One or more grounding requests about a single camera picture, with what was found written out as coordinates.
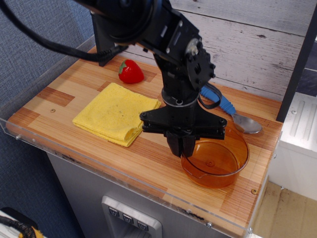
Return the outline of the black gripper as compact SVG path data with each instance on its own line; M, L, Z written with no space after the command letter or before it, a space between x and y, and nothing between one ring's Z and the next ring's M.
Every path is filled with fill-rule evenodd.
M186 158L192 156L196 139L223 140L227 126L226 119L204 110L198 102L183 107L166 105L142 112L140 120L144 132L163 134L172 154Z

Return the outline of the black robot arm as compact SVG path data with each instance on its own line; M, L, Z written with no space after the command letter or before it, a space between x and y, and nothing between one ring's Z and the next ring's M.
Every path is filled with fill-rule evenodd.
M100 16L106 37L121 46L151 51L161 71L165 106L143 112L143 130L161 133L172 153L191 157L201 138L223 139L227 121L199 105L214 64L199 30L167 0L83 0Z

